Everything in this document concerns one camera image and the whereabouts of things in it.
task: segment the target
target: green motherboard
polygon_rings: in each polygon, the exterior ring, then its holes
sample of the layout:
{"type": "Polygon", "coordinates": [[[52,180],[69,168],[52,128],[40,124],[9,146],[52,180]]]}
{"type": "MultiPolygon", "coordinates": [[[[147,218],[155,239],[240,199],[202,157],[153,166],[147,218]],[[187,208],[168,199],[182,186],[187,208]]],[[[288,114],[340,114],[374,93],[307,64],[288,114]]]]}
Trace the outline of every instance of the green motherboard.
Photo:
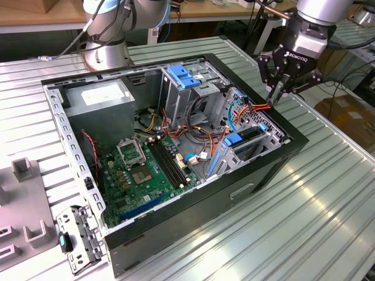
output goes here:
{"type": "MultiPolygon", "coordinates": [[[[175,157],[178,151],[172,140],[166,137],[160,142],[163,147],[168,148],[169,157],[177,164],[178,160],[175,157]]],[[[120,148],[122,155],[116,149],[99,157],[104,176],[103,186],[100,187],[106,204],[104,221],[110,228],[200,183],[191,169],[178,167],[188,182],[183,187],[173,185],[164,172],[165,163],[159,164],[156,161],[155,151],[152,153],[146,143],[140,143],[139,146],[144,153],[145,162],[133,165],[131,168],[125,167],[123,159],[130,161],[139,156],[134,145],[122,146],[120,148]]]]}

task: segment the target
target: robotic arm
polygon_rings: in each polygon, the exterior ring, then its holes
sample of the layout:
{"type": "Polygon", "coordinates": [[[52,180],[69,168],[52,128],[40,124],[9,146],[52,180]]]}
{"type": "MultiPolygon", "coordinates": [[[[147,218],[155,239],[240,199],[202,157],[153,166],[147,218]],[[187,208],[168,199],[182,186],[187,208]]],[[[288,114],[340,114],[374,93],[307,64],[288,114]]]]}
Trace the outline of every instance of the robotic arm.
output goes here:
{"type": "Polygon", "coordinates": [[[335,23],[342,20],[353,0],[299,0],[297,12],[289,18],[282,43],[272,52],[261,53],[258,66],[261,79],[270,92],[267,102],[276,104],[283,93],[297,94],[322,81],[322,75],[316,69],[318,58],[333,35],[335,23]],[[274,59],[275,71],[271,74],[268,63],[274,59]],[[309,81],[301,86],[295,80],[310,73],[309,81]]]}
{"type": "Polygon", "coordinates": [[[169,0],[84,0],[87,21],[97,16],[87,29],[88,43],[83,53],[93,70],[132,64],[125,31],[163,25],[169,16],[169,0]]]}

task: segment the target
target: aluminum table surface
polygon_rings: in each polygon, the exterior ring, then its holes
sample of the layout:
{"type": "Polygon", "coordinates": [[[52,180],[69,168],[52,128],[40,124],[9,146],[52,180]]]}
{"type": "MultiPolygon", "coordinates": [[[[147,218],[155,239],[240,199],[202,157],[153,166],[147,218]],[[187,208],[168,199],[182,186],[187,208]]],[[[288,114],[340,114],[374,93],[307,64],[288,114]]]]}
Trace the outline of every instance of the aluminum table surface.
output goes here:
{"type": "MultiPolygon", "coordinates": [[[[338,22],[336,26],[337,29],[333,38],[335,41],[346,46],[363,43],[375,35],[375,26],[363,28],[348,19],[338,22]]],[[[375,51],[370,46],[349,51],[366,63],[371,62],[371,65],[375,66],[375,51]]]]}
{"type": "MultiPolygon", "coordinates": [[[[253,60],[218,37],[130,48],[136,63],[214,53],[265,95],[253,60]]],[[[87,69],[79,56],[0,64],[0,167],[37,160],[54,217],[81,204],[40,80],[87,69]]],[[[375,262],[375,160],[297,98],[277,110],[309,138],[260,192],[119,280],[360,280],[375,262]]],[[[0,280],[112,280],[103,260],[73,277],[59,246],[0,280]]]]}

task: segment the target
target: wooden shelf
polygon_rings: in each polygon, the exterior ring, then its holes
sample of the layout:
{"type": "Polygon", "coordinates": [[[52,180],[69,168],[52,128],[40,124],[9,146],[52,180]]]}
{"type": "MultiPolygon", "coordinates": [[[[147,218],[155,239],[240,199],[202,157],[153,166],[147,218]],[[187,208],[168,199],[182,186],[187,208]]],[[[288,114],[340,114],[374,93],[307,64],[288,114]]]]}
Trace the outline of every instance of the wooden shelf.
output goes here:
{"type": "MultiPolygon", "coordinates": [[[[295,4],[292,1],[285,0],[282,4],[278,4],[277,8],[283,11],[293,6],[295,4]]],[[[252,8],[246,9],[234,3],[220,7],[215,5],[211,0],[205,0],[204,2],[184,2],[181,5],[181,18],[250,16],[251,11],[252,8]]],[[[178,18],[177,13],[171,12],[171,18],[178,18]]],[[[82,0],[60,0],[47,14],[0,7],[0,26],[84,22],[86,22],[86,17],[82,0]]]]}

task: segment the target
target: ram slot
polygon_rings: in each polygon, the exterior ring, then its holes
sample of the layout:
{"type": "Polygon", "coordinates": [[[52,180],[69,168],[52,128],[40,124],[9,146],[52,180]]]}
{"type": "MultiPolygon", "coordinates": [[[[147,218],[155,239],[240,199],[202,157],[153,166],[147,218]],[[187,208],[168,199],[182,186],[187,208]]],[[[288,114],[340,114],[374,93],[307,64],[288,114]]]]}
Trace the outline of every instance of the ram slot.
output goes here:
{"type": "Polygon", "coordinates": [[[175,189],[179,188],[181,184],[187,183],[180,168],[178,168],[177,164],[173,161],[163,144],[160,142],[149,143],[148,149],[155,157],[156,161],[160,165],[160,168],[163,170],[175,189]]]}

